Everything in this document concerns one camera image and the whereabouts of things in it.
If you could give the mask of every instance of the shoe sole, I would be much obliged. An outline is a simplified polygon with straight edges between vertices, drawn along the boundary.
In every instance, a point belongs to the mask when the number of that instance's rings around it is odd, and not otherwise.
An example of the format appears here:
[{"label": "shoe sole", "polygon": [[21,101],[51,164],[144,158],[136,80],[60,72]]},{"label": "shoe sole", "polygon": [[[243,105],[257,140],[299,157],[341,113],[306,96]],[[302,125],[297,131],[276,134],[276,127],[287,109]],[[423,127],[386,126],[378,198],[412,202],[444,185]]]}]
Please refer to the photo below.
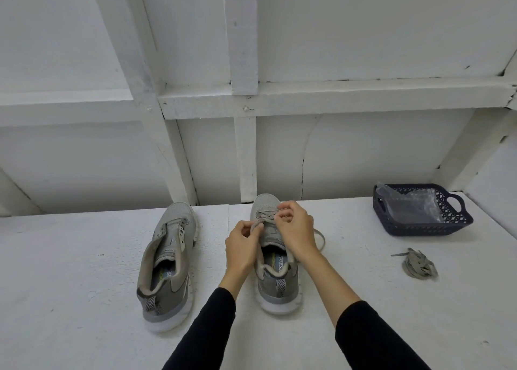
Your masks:
[{"label": "shoe sole", "polygon": [[[197,216],[194,213],[194,221],[195,221],[195,234],[194,241],[192,243],[192,248],[194,248],[197,242],[197,236],[199,235],[199,222],[197,221]],[[144,320],[145,328],[152,333],[162,333],[171,330],[172,328],[176,328],[180,324],[183,323],[187,319],[190,314],[190,310],[192,309],[192,305],[194,303],[194,289],[192,288],[192,278],[191,271],[187,274],[187,279],[189,279],[189,283],[187,286],[187,302],[183,305],[183,308],[171,318],[162,321],[162,322],[149,322]]]},{"label": "shoe sole", "polygon": [[258,286],[259,283],[255,284],[255,299],[258,302],[259,306],[262,308],[262,310],[269,314],[274,314],[276,316],[284,316],[286,314],[295,312],[301,307],[303,294],[301,292],[300,280],[298,281],[298,295],[296,295],[296,298],[294,298],[294,300],[290,302],[282,304],[276,304],[266,301],[262,297],[262,295],[260,295]]}]

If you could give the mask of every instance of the gray shoelace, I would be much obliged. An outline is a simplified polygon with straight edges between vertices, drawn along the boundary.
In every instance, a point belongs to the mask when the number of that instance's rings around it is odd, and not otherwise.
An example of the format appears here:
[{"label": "gray shoelace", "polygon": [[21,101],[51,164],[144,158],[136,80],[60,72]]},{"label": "gray shoelace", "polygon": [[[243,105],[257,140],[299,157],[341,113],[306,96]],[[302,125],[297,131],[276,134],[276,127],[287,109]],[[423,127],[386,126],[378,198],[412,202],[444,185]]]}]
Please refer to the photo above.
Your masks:
[{"label": "gray shoelace", "polygon": [[[277,212],[278,212],[277,209],[274,209],[274,210],[273,209],[271,209],[271,210],[265,210],[265,209],[264,210],[259,210],[257,212],[258,220],[255,223],[253,223],[253,225],[251,226],[250,231],[253,231],[255,229],[255,227],[258,226],[260,223],[269,223],[269,224],[273,224],[273,225],[276,226],[275,215],[277,214]],[[323,248],[325,247],[325,243],[326,243],[325,236],[323,236],[323,234],[319,230],[317,230],[315,228],[313,228],[313,230],[314,230],[314,232],[316,234],[321,236],[322,239],[323,239],[323,245],[321,246],[321,248],[318,249],[319,251],[322,251]]]},{"label": "gray shoelace", "polygon": [[415,279],[426,280],[429,277],[438,276],[434,263],[420,250],[415,251],[408,247],[407,253],[392,254],[391,256],[406,256],[406,259],[402,262],[402,269],[404,269],[406,275]]}]

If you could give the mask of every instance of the white tabletop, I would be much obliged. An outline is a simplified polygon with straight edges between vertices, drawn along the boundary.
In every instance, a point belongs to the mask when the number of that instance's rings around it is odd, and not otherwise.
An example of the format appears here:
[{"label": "white tabletop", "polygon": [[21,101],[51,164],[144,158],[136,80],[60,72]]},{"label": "white tabletop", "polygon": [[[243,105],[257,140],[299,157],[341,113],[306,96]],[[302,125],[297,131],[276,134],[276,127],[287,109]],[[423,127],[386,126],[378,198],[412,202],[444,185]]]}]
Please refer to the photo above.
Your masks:
[{"label": "white tabletop", "polygon": [[[517,368],[517,241],[466,197],[475,223],[447,237],[388,235],[371,198],[303,201],[323,250],[356,292],[436,369]],[[0,368],[159,369],[224,274],[224,239],[251,206],[199,206],[194,306],[180,327],[143,327],[136,281],[163,209],[0,219]],[[437,281],[406,276],[407,247]],[[303,306],[262,312],[254,276],[237,300],[222,368],[348,368],[314,284],[301,268]]]}]

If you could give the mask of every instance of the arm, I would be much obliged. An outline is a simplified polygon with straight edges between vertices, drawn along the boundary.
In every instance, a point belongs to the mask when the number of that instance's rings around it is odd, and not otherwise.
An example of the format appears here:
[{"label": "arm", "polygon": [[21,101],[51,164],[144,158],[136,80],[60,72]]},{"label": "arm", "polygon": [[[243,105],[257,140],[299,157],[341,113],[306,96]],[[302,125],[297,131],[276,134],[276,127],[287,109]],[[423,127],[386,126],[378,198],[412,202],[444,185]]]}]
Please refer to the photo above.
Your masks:
[{"label": "arm", "polygon": [[235,319],[235,300],[255,262],[261,224],[250,235],[252,222],[239,222],[226,239],[228,267],[163,370],[218,369]]},{"label": "arm", "polygon": [[294,201],[283,202],[278,208],[275,223],[284,243],[314,281],[336,328],[336,341],[352,369],[429,369],[318,251],[312,216]]}]

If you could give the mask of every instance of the left hand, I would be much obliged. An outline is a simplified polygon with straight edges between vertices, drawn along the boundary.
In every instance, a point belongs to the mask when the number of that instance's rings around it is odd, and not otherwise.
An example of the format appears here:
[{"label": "left hand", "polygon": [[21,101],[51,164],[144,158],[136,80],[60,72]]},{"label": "left hand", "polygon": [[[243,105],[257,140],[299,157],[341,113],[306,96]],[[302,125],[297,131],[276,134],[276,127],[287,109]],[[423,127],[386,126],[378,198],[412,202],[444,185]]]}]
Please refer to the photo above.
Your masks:
[{"label": "left hand", "polygon": [[264,229],[264,225],[261,223],[250,233],[252,225],[253,222],[241,220],[225,241],[228,272],[237,273],[244,278],[255,264],[258,237]]}]

